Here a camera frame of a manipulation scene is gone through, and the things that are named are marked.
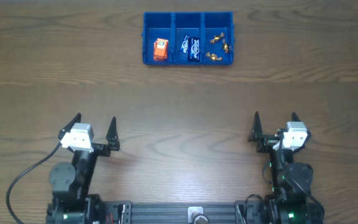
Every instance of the wooden table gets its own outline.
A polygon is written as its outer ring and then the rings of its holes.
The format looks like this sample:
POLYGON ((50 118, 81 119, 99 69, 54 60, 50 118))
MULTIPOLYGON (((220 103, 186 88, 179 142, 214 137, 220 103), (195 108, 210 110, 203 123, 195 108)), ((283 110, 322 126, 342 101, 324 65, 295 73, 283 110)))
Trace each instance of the wooden table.
MULTIPOLYGON (((121 150, 99 158, 91 193, 133 202, 233 202, 271 187, 246 141, 255 111, 274 133, 296 111, 313 133, 325 223, 358 223, 358 1, 1 1, 0 223, 13 178, 46 156, 77 112, 97 142, 117 117, 121 150), (144 11, 233 11, 230 67, 148 67, 144 11)), ((21 179, 12 206, 43 223, 59 150, 21 179)))

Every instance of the blue snack packet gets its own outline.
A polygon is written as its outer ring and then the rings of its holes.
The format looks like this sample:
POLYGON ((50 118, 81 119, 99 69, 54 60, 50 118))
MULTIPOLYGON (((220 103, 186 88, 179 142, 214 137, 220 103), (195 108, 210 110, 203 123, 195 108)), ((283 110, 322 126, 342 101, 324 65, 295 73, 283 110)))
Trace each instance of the blue snack packet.
POLYGON ((187 50, 188 50, 188 43, 189 43, 189 36, 185 35, 183 39, 183 43, 181 43, 179 55, 182 57, 187 57, 187 50))
POLYGON ((200 61, 200 39, 197 37, 189 37, 188 43, 188 57, 189 61, 200 61))

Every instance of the orange snack packet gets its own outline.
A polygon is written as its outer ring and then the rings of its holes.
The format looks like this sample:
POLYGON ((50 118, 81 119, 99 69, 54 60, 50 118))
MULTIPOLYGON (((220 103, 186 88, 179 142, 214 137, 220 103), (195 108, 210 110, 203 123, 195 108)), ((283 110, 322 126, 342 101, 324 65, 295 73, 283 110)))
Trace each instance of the orange snack packet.
POLYGON ((167 49, 168 49, 168 40, 158 38, 154 42, 154 60, 165 60, 168 57, 167 49))

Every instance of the wood grain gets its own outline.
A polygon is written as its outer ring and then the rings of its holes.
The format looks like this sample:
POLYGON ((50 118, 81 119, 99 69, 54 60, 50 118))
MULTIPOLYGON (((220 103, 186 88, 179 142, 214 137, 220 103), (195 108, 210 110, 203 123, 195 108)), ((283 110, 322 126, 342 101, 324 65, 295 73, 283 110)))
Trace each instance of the wood grain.
MULTIPOLYGON (((5 193, 77 113, 121 150, 100 158, 91 193, 133 202, 233 202, 269 194, 267 159, 246 137, 255 111, 274 133, 296 111, 313 133, 325 223, 358 223, 358 1, 0 1, 0 223, 5 193), (230 67, 147 67, 144 11, 234 11, 230 67)), ((15 186, 12 206, 43 223, 59 150, 15 186)))

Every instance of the blue tray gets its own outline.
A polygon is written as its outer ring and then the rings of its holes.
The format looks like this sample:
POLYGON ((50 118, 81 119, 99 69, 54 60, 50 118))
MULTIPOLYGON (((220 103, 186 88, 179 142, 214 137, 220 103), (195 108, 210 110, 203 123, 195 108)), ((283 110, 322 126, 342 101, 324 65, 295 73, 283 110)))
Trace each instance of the blue tray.
POLYGON ((232 12, 145 12, 143 24, 143 62, 146 65, 230 65, 234 59, 234 24, 232 12), (215 35, 224 33, 231 50, 225 54, 222 40, 211 44, 215 35), (200 62, 188 61, 179 55, 185 35, 200 38, 200 62), (168 58, 154 61, 154 42, 157 38, 167 39, 168 58), (206 52, 222 57, 212 61, 206 52))

